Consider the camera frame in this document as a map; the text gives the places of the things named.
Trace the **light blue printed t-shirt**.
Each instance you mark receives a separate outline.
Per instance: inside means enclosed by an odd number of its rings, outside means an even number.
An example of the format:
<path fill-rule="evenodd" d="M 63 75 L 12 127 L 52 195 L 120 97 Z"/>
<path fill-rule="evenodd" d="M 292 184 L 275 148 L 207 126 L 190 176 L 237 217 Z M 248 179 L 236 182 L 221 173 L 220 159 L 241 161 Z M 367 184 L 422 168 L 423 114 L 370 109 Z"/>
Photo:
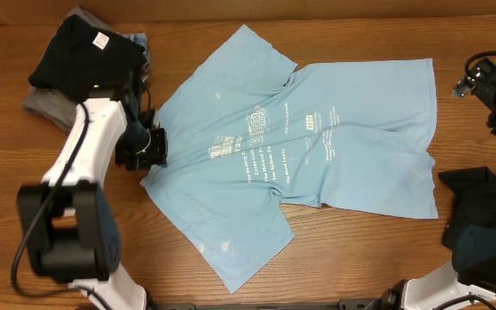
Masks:
<path fill-rule="evenodd" d="M 239 28 L 157 114 L 142 186 L 234 292 L 294 237 L 282 204 L 434 219 L 430 59 L 299 67 Z"/>

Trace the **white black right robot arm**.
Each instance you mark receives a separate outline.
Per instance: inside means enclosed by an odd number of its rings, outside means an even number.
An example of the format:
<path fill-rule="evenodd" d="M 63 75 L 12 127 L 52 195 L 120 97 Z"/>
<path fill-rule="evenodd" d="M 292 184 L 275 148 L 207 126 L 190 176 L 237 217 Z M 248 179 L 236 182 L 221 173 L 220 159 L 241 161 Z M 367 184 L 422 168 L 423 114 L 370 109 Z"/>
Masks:
<path fill-rule="evenodd" d="M 487 125 L 496 136 L 496 63 L 488 51 L 471 56 L 455 96 L 476 96 L 491 111 Z M 376 299 L 341 300 L 340 309 L 461 309 L 496 301 L 496 228 L 470 225 L 457 238 L 452 258 L 419 279 L 402 280 Z"/>

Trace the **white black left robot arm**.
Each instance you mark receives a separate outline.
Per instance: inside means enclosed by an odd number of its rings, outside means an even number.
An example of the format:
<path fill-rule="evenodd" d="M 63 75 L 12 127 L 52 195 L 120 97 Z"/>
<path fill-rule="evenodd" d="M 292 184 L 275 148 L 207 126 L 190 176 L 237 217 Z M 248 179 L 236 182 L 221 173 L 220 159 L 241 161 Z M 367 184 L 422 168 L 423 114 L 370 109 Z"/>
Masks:
<path fill-rule="evenodd" d="M 103 184 L 109 164 L 128 171 L 164 165 L 165 131 L 141 104 L 142 82 L 93 85 L 58 159 L 38 184 L 19 188 L 23 237 L 10 268 L 18 295 L 77 291 L 98 309 L 154 309 L 121 263 L 121 236 Z"/>

